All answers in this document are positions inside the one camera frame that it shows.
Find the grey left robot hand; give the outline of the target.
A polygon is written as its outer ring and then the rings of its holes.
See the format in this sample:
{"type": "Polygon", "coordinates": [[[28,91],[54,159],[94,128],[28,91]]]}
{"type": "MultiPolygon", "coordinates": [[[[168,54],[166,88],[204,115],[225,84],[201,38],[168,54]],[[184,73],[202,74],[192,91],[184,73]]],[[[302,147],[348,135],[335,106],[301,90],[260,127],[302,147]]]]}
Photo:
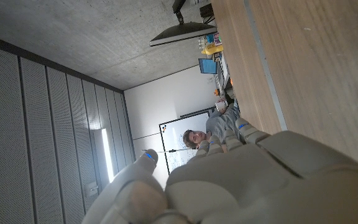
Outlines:
{"type": "Polygon", "coordinates": [[[244,119],[201,143],[162,187],[158,154],[120,171],[84,223],[358,223],[358,162],[292,131],[273,135],[244,119]]]}

